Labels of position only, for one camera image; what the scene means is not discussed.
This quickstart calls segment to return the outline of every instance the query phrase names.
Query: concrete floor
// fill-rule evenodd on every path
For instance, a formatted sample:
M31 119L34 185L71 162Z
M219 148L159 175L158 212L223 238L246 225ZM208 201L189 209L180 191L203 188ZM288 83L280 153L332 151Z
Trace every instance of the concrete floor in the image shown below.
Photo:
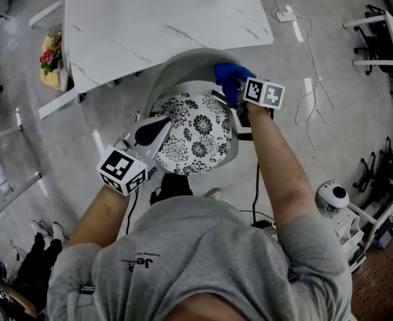
M42 185L36 183L0 215L0 259L15 263L16 246L29 250L33 241L32 219L47 223L59 222L70 234L79 218L101 188L96 174L100 153L94 141L98 133L106 146L114 144L124 129L132 124L135 112L142 107L151 72L138 78L127 77L117 87L99 87L88 93L80 105L63 110L45 120L38 118L38 108L52 100L57 92L40 82L40 47L46 30L29 29L31 16L55 0L13 0L9 20L0 29L0 130L16 125L19 109L23 134L0 141L0 163L12 187L35 171L43 175ZM305 94L305 78L315 79L311 55L306 42L298 42L290 23L278 23L271 17L273 0L261 0L269 18L274 43L262 47L230 50L244 66L257 76L268 78L286 87L283 108L275 121L287 141L308 169L313 150L305 128L295 124L299 100ZM350 193L362 172L361 157L384 147L385 138L393 140L393 99L389 94L386 74L374 68L366 76L363 67L353 67L353 48L361 44L360 36L342 23L364 16L365 5L384 7L382 0L279 0L289 4L297 15L310 17L314 30L311 44L319 75L335 105L334 119L324 125L319 115L311 121L310 131L317 149L317 164L309 174L314 189L334 179ZM306 38L309 22L300 19ZM326 118L333 110L321 90L317 91L319 108ZM302 119L307 109L302 108ZM212 187L224 191L224 200L240 209L251 209L255 193L256 157L251 142L240 145L239 155L232 163L202 176L190 177L196 195ZM143 186L133 220L149 206L149 195L159 186L155 175ZM260 184L257 209L271 214L268 197ZM245 213L248 222L251 213Z

